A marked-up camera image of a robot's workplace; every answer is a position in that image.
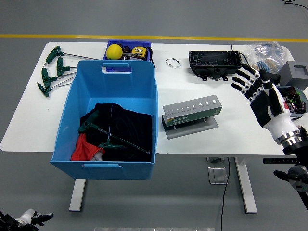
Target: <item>black cloth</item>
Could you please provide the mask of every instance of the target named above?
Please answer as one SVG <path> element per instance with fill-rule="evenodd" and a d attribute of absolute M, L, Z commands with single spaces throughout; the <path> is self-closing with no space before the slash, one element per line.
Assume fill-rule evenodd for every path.
<path fill-rule="evenodd" d="M 80 119 L 80 125 L 97 110 L 99 114 L 93 121 L 94 125 L 97 125 L 100 129 L 107 132 L 110 126 L 111 134 L 151 153 L 147 154 L 110 136 L 111 144 L 123 145 L 126 146 L 126 148 L 104 148 L 105 153 L 103 154 L 103 161 L 151 161 L 152 117 L 150 115 L 126 110 L 115 103 L 97 103 L 93 110 Z M 86 130 L 86 139 L 88 143 L 99 146 L 107 142 L 108 134 L 90 128 Z"/>

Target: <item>tape measure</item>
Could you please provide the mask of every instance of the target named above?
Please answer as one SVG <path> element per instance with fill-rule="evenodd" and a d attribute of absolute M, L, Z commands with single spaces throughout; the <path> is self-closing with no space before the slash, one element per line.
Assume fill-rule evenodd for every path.
<path fill-rule="evenodd" d="M 131 50 L 131 53 L 132 54 L 138 54 L 138 57 L 146 59 L 147 49 L 145 47 L 134 47 Z"/>

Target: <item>table leg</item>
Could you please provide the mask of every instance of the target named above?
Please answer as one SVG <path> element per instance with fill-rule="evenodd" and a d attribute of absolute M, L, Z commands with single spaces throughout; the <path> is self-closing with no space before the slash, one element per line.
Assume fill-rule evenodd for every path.
<path fill-rule="evenodd" d="M 246 213 L 249 214 L 257 213 L 257 207 L 254 199 L 254 194 L 251 188 L 245 159 L 236 157 L 235 163 L 242 189 Z"/>
<path fill-rule="evenodd" d="M 82 203 L 83 191 L 85 189 L 86 179 L 76 179 L 74 190 L 71 199 L 71 205 L 69 211 L 79 212 Z"/>

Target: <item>table top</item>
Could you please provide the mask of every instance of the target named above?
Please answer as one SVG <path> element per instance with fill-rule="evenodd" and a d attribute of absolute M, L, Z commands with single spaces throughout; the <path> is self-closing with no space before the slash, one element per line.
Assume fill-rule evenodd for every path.
<path fill-rule="evenodd" d="M 1 149 L 7 152 L 53 152 L 69 85 L 57 88 L 46 98 L 38 89 L 41 83 L 41 69 L 45 59 L 57 45 L 61 51 L 95 59 L 102 59 L 107 43 L 101 42 L 50 42 L 46 44 L 31 75 L 22 98 L 1 142 Z M 283 156 L 282 146 L 277 145 L 270 132 L 263 129 L 250 108 L 250 102 L 231 87 L 229 81 L 202 81 L 189 66 L 188 52 L 193 50 L 231 50 L 230 45 L 209 44 L 152 44 L 153 60 L 156 66 L 155 78 L 158 88 L 159 129 L 156 153 L 190 154 L 205 156 Z M 247 46 L 233 45 L 234 51 L 245 52 Z M 293 61 L 285 48 L 288 60 Z M 181 68 L 167 66 L 165 60 L 177 59 Z M 65 66 L 77 66 L 77 58 L 64 56 Z M 49 76 L 56 75 L 56 59 L 47 66 Z M 167 139 L 160 123 L 163 106 L 187 100 L 216 95 L 222 110 L 214 118 L 218 128 Z M 308 128 L 308 117 L 295 122 Z"/>

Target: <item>gray box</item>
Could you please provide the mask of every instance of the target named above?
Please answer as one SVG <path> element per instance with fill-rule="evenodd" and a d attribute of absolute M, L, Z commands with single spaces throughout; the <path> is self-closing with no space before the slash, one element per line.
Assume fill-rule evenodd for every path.
<path fill-rule="evenodd" d="M 228 176 L 225 167 L 208 167 L 210 184 L 227 184 Z"/>
<path fill-rule="evenodd" d="M 278 72 L 281 86 L 293 86 L 301 90 L 308 87 L 308 63 L 287 61 Z"/>
<path fill-rule="evenodd" d="M 216 95 L 188 100 L 163 106 L 163 119 L 166 126 L 173 126 L 189 121 L 218 115 L 222 106 Z"/>

